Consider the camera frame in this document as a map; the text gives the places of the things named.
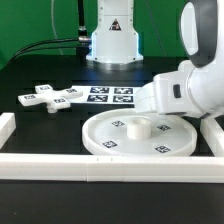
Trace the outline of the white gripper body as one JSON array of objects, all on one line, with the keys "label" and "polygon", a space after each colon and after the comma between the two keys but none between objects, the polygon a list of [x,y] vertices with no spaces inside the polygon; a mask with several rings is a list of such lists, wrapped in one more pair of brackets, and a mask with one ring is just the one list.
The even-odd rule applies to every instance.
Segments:
[{"label": "white gripper body", "polygon": [[144,85],[134,95],[137,112],[157,112],[158,114],[188,114],[195,112],[187,89],[187,72],[158,74],[153,81]]}]

